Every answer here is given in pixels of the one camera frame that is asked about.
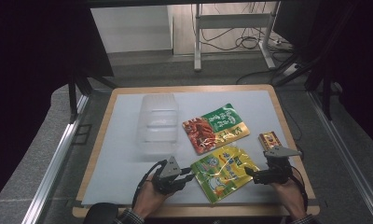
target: white wall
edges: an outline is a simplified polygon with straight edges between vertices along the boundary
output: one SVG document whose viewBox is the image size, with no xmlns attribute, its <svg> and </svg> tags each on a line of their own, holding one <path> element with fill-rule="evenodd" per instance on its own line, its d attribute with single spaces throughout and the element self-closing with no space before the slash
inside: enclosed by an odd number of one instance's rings
<svg viewBox="0 0 373 224">
<path fill-rule="evenodd" d="M 107 53 L 172 48 L 167 6 L 91 10 Z"/>
</svg>

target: yellow snack bag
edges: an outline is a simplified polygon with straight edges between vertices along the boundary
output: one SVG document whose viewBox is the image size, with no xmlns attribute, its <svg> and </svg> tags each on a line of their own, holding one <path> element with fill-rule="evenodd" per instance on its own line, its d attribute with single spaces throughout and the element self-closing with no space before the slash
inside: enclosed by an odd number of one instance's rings
<svg viewBox="0 0 373 224">
<path fill-rule="evenodd" d="M 216 203 L 253 179 L 245 173 L 245 166 L 259 170 L 243 149 L 224 146 L 192 163 L 191 168 L 207 199 Z"/>
</svg>

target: sleeve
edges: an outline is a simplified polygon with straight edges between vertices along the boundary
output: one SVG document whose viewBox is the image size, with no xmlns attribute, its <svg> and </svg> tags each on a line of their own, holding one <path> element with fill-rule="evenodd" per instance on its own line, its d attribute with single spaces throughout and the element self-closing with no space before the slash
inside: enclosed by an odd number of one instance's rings
<svg viewBox="0 0 373 224">
<path fill-rule="evenodd" d="M 123 213 L 114 219 L 113 224 L 143 224 L 144 219 L 133 213 L 130 208 L 125 209 Z"/>
<path fill-rule="evenodd" d="M 300 220 L 293 221 L 289 224 L 321 224 L 313 215 L 308 215 Z"/>
</svg>

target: cable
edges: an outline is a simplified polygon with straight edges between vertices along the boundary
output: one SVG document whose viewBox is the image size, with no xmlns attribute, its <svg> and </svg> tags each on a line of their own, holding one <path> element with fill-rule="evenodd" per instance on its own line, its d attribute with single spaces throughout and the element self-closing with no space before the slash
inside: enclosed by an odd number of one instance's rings
<svg viewBox="0 0 373 224">
<path fill-rule="evenodd" d="M 253 7 L 251 8 L 251 10 L 250 10 L 250 13 L 253 13 L 254 12 L 254 8 L 256 7 L 256 2 L 254 2 L 254 4 L 253 4 Z"/>
<path fill-rule="evenodd" d="M 279 48 L 276 48 L 270 44 L 268 44 L 268 50 L 269 51 L 278 51 L 278 52 L 294 52 L 293 49 L 279 49 Z"/>
<path fill-rule="evenodd" d="M 282 107 L 282 109 L 288 114 L 288 116 L 291 118 L 291 120 L 295 123 L 295 125 L 297 126 L 297 129 L 299 130 L 299 137 L 297 138 L 294 138 L 295 141 L 299 141 L 300 139 L 302 139 L 302 136 L 303 136 L 303 132 L 302 132 L 302 129 L 300 128 L 300 126 L 297 124 L 297 121 L 294 119 L 294 117 L 291 115 L 291 113 L 288 111 L 288 109 L 286 108 L 286 106 L 284 106 L 283 104 L 283 97 L 281 96 L 281 94 L 277 94 L 278 96 L 278 99 L 279 99 L 279 102 L 280 102 L 280 106 Z"/>
<path fill-rule="evenodd" d="M 192 8 L 192 5 L 190 5 L 190 12 L 191 12 L 191 18 L 192 18 L 192 29 L 193 29 L 193 33 L 194 33 L 194 35 L 196 35 L 196 30 L 195 30 L 194 20 L 193 20 L 193 17 L 194 17 L 194 16 L 193 16 L 193 8 Z M 228 29 L 228 30 L 226 30 L 224 33 L 222 33 L 222 34 L 220 34 L 220 35 L 217 35 L 217 36 L 215 36 L 215 37 L 209 38 L 209 39 L 207 39 L 207 38 L 205 37 L 203 30 L 201 30 L 201 35 L 202 35 L 202 37 L 203 37 L 203 39 L 204 39 L 205 41 L 210 42 L 210 41 L 215 40 L 215 39 L 217 39 L 218 37 L 220 37 L 220 36 L 222 36 L 222 35 L 224 35 L 224 34 L 230 32 L 230 31 L 232 31 L 232 30 L 234 30 L 234 29 L 235 29 L 235 28 Z M 243 32 L 242 32 L 242 36 L 239 37 L 239 38 L 237 38 L 237 39 L 235 40 L 235 47 L 234 47 L 234 48 L 223 49 L 223 48 L 219 48 L 218 46 L 213 45 L 213 44 L 210 44 L 210 43 L 207 43 L 207 42 L 202 42 L 202 41 L 200 41 L 200 43 L 203 44 L 203 45 L 211 46 L 211 47 L 216 48 L 216 49 L 223 50 L 223 51 L 233 50 L 233 49 L 237 49 L 237 48 L 242 48 L 242 49 L 254 49 L 254 48 L 256 48 L 256 47 L 258 46 L 259 38 L 256 38 L 256 37 L 254 37 L 254 36 L 243 36 L 244 33 L 245 33 L 245 31 L 246 31 L 246 29 L 247 29 L 247 28 L 244 28 L 244 30 L 243 30 Z M 244 42 L 252 42 L 252 41 L 256 42 L 252 47 L 247 47 L 247 46 L 244 45 Z"/>
<path fill-rule="evenodd" d="M 263 32 L 262 32 L 262 27 L 259 27 L 259 39 L 261 39 L 260 38 L 260 35 L 261 34 L 263 34 Z"/>
<path fill-rule="evenodd" d="M 295 60 L 297 59 L 297 56 L 296 54 L 292 54 L 289 58 L 287 58 L 282 64 L 280 64 L 276 69 L 274 70 L 268 70 L 268 71 L 262 71 L 262 72 L 254 72 L 254 73 L 249 73 L 249 74 L 246 74 L 242 77 L 239 77 L 237 80 L 236 80 L 236 85 L 240 85 L 239 82 L 240 80 L 242 80 L 243 78 L 246 78 L 246 77 L 249 77 L 249 76 L 252 76 L 252 75 L 256 75 L 256 74 L 262 74 L 262 73 L 269 73 L 270 75 L 270 78 L 269 78 L 269 81 L 267 84 L 270 84 L 272 85 L 272 81 L 273 79 L 278 76 L 278 74 L 281 74 L 285 69 L 286 69 L 286 66 L 292 62 L 294 62 Z"/>
<path fill-rule="evenodd" d="M 138 195 L 140 194 L 140 190 L 141 190 L 141 187 L 143 186 L 143 184 L 145 183 L 146 179 L 148 178 L 149 174 L 151 174 L 151 172 L 159 165 L 164 165 L 166 164 L 166 160 L 164 161 L 158 161 L 154 166 L 151 167 L 151 169 L 149 169 L 149 171 L 143 176 L 143 178 L 141 179 L 140 183 L 138 184 L 137 186 L 137 189 L 136 191 L 134 192 L 134 196 L 133 196 L 133 202 L 131 203 L 131 208 L 133 208 L 137 202 L 137 197 Z"/>
<path fill-rule="evenodd" d="M 300 174 L 300 171 L 297 168 L 295 168 L 294 166 L 292 166 L 292 168 L 295 169 L 299 173 L 302 182 L 300 182 L 294 175 L 291 175 L 290 179 L 292 179 L 297 184 L 297 187 L 299 188 L 299 191 L 302 194 L 303 204 L 305 206 L 305 211 L 307 211 L 308 210 L 309 199 L 308 199 L 308 194 L 307 194 L 306 189 L 305 189 L 305 182 L 303 181 L 303 177 Z"/>
<path fill-rule="evenodd" d="M 266 2 L 263 3 L 262 13 L 265 11 Z"/>
<path fill-rule="evenodd" d="M 276 72 L 273 74 L 271 77 L 269 84 L 273 85 L 273 79 L 276 78 L 277 76 L 281 75 L 289 66 L 292 64 L 294 61 L 296 61 L 298 58 L 298 54 L 292 53 L 289 58 L 287 58 L 277 69 Z"/>
<path fill-rule="evenodd" d="M 247 5 L 245 5 L 245 8 L 242 9 L 242 13 L 243 13 L 244 10 L 245 10 L 248 6 L 250 6 L 250 5 L 251 5 L 251 3 L 247 3 Z"/>
<path fill-rule="evenodd" d="M 282 51 L 274 51 L 274 52 L 271 53 L 271 57 L 272 57 L 274 60 L 276 60 L 277 62 L 283 63 L 283 62 L 285 62 L 286 60 L 280 60 L 279 58 L 276 58 L 275 54 L 278 54 L 278 53 L 286 53 L 286 52 L 287 52 L 287 51 L 284 51 L 284 52 L 282 52 Z"/>
</svg>

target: human hand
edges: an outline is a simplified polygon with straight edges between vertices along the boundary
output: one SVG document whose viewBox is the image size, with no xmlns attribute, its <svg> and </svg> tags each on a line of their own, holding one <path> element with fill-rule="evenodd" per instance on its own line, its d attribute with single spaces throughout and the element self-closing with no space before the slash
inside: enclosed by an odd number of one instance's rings
<svg viewBox="0 0 373 224">
<path fill-rule="evenodd" d="M 302 183 L 302 177 L 300 176 L 300 173 L 296 172 L 295 169 L 293 169 L 293 174 L 294 177 L 296 177 L 297 180 Z M 288 179 L 288 181 L 284 184 L 271 183 L 270 185 L 277 192 L 280 201 L 282 202 L 285 209 L 289 212 L 293 220 L 299 220 L 307 216 L 302 194 L 300 193 L 300 190 L 295 181 L 293 181 L 292 179 Z"/>
<path fill-rule="evenodd" d="M 137 196 L 136 204 L 132 208 L 132 211 L 142 218 L 146 218 L 164 203 L 167 198 L 172 196 L 174 193 L 163 195 L 154 189 L 154 185 L 151 182 L 152 175 L 150 175 L 143 186 L 140 189 L 140 193 Z"/>
</svg>

